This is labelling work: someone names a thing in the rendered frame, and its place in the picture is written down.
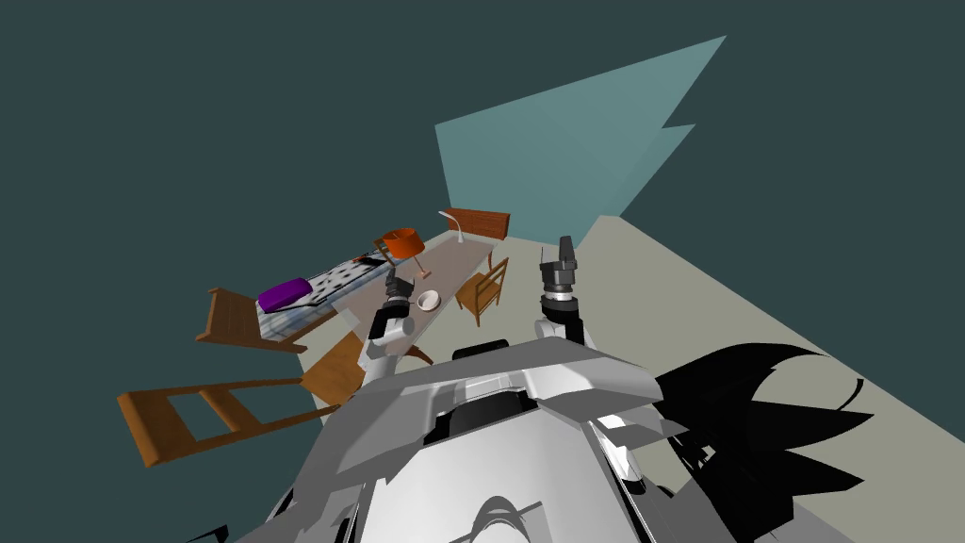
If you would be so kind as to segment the wooden slat-back chair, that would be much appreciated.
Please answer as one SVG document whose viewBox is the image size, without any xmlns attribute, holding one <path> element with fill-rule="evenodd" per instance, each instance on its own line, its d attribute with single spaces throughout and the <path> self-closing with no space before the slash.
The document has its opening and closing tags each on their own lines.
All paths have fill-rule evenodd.
<svg viewBox="0 0 965 543">
<path fill-rule="evenodd" d="M 481 314 L 491 305 L 499 305 L 508 264 L 509 258 L 504 258 L 487 273 L 475 273 L 457 289 L 456 303 L 473 316 L 478 327 Z"/>
</svg>

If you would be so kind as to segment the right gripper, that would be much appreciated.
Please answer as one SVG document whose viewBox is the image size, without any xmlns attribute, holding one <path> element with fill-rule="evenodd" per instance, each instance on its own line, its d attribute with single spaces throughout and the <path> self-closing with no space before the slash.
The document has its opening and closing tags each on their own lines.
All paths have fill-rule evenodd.
<svg viewBox="0 0 965 543">
<path fill-rule="evenodd" d="M 546 287 L 571 287 L 576 282 L 575 249 L 570 236 L 559 239 L 558 260 L 542 262 L 539 269 Z"/>
</svg>

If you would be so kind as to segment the wooden bed with purple pillow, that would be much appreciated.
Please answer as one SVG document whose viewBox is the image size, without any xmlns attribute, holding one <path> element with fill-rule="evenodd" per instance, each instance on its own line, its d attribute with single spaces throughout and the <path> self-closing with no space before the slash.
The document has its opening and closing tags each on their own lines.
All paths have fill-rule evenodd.
<svg viewBox="0 0 965 543">
<path fill-rule="evenodd" d="M 307 279 L 310 292 L 293 304 L 267 312 L 258 301 L 228 290 L 212 288 L 204 332 L 199 342 L 300 354 L 298 341 L 335 315 L 336 301 L 347 297 L 393 263 L 379 251 L 370 251 Z"/>
</svg>

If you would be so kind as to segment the orange shade table lamp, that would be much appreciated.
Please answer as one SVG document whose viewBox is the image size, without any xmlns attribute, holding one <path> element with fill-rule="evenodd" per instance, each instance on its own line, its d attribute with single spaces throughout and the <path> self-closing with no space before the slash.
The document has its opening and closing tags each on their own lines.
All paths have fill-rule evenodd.
<svg viewBox="0 0 965 543">
<path fill-rule="evenodd" d="M 424 269 L 418 262 L 418 256 L 425 251 L 425 243 L 414 228 L 401 228 L 387 232 L 383 235 L 383 243 L 394 258 L 413 259 L 421 278 L 425 279 L 431 275 L 431 272 Z"/>
</svg>

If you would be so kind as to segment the black spiky houseplant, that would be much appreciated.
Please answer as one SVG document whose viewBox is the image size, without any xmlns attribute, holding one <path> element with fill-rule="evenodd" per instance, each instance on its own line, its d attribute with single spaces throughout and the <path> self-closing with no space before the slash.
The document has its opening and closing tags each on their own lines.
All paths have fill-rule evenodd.
<svg viewBox="0 0 965 543">
<path fill-rule="evenodd" d="M 796 453 L 848 432 L 870 414 L 754 398 L 777 363 L 810 354 L 783 343 L 742 343 L 657 377 L 654 403 L 684 432 L 672 448 L 736 543 L 755 543 L 793 519 L 796 496 L 847 491 L 860 478 Z"/>
</svg>

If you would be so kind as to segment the wooden ladder-back chair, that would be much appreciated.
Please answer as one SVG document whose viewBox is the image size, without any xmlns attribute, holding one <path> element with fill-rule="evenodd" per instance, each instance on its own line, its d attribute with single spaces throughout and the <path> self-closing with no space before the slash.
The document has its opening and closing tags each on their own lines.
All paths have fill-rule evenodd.
<svg viewBox="0 0 965 543">
<path fill-rule="evenodd" d="M 362 384 L 364 373 L 357 364 L 362 350 L 362 341 L 349 333 L 299 379 L 130 391 L 119 396 L 117 401 L 144 465 L 153 467 L 335 412 Z M 262 422 L 233 394 L 240 389 L 294 384 L 299 384 L 327 404 L 304 414 Z M 228 431 L 204 439 L 196 438 L 171 402 L 171 397 L 183 395 L 202 397 Z"/>
</svg>

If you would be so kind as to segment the long pale brown table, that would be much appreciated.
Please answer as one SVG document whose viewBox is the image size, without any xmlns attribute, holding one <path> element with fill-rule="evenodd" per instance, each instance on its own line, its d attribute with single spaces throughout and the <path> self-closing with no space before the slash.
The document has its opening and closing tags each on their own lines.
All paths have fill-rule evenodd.
<svg viewBox="0 0 965 543">
<path fill-rule="evenodd" d="M 431 274 L 423 279 L 418 276 L 416 261 L 409 259 L 397 265 L 397 276 L 412 283 L 414 293 L 410 297 L 409 317 L 414 322 L 410 337 L 393 341 L 386 346 L 389 354 L 402 355 L 427 331 L 442 309 L 452 300 L 460 287 L 486 260 L 495 243 L 468 237 L 459 243 L 450 234 L 436 240 L 433 246 L 417 257 L 417 261 Z M 354 342 L 361 345 L 368 338 L 369 327 L 377 310 L 387 301 L 386 277 L 388 269 L 380 271 L 362 287 L 352 291 L 334 303 L 334 309 L 352 329 Z M 439 307 L 426 312 L 416 306 L 416 299 L 426 290 L 436 290 L 440 296 Z"/>
</svg>

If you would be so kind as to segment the brown wooden dresser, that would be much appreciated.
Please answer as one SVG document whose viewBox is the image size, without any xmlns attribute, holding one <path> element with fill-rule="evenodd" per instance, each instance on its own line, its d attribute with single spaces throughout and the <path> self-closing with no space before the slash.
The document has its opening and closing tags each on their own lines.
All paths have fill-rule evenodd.
<svg viewBox="0 0 965 543">
<path fill-rule="evenodd" d="M 511 219 L 510 214 L 453 207 L 447 208 L 444 211 L 458 220 L 462 226 L 462 233 L 464 234 L 483 236 L 491 239 L 505 239 L 508 236 Z M 455 225 L 452 222 L 448 221 L 448 224 L 450 230 L 456 231 Z"/>
</svg>

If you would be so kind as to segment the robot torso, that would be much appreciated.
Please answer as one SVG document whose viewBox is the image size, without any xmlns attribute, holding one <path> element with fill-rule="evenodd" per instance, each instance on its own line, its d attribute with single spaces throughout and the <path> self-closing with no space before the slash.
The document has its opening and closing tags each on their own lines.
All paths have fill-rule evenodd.
<svg viewBox="0 0 965 543">
<path fill-rule="evenodd" d="M 561 337 L 378 379 L 237 543 L 736 543 L 656 379 Z M 755 543 L 850 543 L 796 497 Z"/>
</svg>

